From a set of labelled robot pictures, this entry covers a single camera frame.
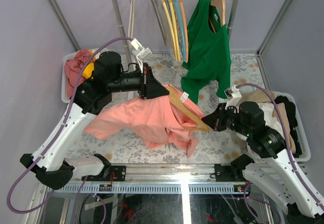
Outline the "wooden hanger with green shirt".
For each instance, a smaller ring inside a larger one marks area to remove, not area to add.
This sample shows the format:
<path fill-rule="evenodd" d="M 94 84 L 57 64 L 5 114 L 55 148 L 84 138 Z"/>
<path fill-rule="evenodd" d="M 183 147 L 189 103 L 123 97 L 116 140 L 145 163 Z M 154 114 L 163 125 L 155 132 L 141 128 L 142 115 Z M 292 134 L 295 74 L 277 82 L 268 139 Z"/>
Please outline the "wooden hanger with green shirt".
<path fill-rule="evenodd" d="M 174 76 L 169 80 L 167 90 L 169 91 L 169 101 L 171 104 L 173 104 L 177 109 L 179 109 L 183 114 L 185 114 L 188 118 L 190 118 L 192 121 L 194 121 L 197 124 L 197 127 L 189 127 L 189 126 L 183 126 L 186 130 L 199 130 L 199 131 L 206 131 L 209 132 L 209 127 L 198 118 L 198 116 L 188 109 L 183 102 L 181 101 L 181 97 L 178 95 L 177 91 L 170 86 L 170 83 L 172 79 L 176 76 L 176 69 L 174 67 L 167 68 L 164 72 L 166 72 L 168 69 L 172 69 L 174 71 Z"/>

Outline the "salmon pink t shirt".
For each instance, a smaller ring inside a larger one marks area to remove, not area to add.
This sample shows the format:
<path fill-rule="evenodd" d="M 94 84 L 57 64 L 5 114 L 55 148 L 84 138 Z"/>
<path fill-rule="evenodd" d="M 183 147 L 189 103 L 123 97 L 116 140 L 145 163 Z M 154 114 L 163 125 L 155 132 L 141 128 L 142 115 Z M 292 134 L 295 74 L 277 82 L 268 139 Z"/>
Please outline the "salmon pink t shirt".
<path fill-rule="evenodd" d="M 148 149 L 173 143 L 191 157 L 198 144 L 192 127 L 197 126 L 168 96 L 147 100 L 137 97 L 101 111 L 84 131 L 105 140 L 128 128 L 141 137 Z"/>

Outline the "white garment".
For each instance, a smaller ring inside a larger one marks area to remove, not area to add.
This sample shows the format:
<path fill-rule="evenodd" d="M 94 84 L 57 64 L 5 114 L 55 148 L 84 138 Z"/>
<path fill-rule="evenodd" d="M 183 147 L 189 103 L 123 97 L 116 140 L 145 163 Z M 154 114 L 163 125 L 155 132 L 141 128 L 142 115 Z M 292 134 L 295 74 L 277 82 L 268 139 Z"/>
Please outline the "white garment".
<path fill-rule="evenodd" d="M 274 105 L 272 103 L 258 103 L 258 106 L 264 112 L 265 125 L 275 129 L 284 138 L 281 123 L 273 116 Z"/>

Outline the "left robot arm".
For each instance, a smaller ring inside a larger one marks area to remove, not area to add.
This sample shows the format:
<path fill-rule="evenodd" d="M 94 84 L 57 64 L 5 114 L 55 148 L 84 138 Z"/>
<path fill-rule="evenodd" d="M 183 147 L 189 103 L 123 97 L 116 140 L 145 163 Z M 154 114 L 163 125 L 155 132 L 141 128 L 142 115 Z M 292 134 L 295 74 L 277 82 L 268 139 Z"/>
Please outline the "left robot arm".
<path fill-rule="evenodd" d="M 112 101 L 112 93 L 137 91 L 142 99 L 167 96 L 169 91 L 156 80 L 147 63 L 133 72 L 124 71 L 120 54 L 103 52 L 94 63 L 91 78 L 76 89 L 62 123 L 33 154 L 23 154 L 20 162 L 35 173 L 45 186 L 59 190 L 71 179 L 88 176 L 105 181 L 111 164 L 101 154 L 85 158 L 66 158 L 72 143 L 85 127 Z"/>

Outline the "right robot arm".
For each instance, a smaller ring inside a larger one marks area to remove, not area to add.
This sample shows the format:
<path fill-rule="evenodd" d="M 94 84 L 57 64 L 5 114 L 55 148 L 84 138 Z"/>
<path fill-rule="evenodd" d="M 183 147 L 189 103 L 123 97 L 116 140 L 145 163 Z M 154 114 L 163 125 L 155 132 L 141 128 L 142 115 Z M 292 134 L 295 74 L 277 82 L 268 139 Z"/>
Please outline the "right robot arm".
<path fill-rule="evenodd" d="M 202 118 L 215 131 L 230 129 L 245 136 L 248 146 L 279 176 L 265 173 L 248 155 L 231 163 L 231 176 L 247 180 L 268 195 L 287 215 L 290 223 L 323 223 L 323 196 L 315 189 L 295 159 L 289 158 L 281 134 L 265 124 L 264 112 L 255 102 L 243 102 L 239 108 L 219 104 Z"/>

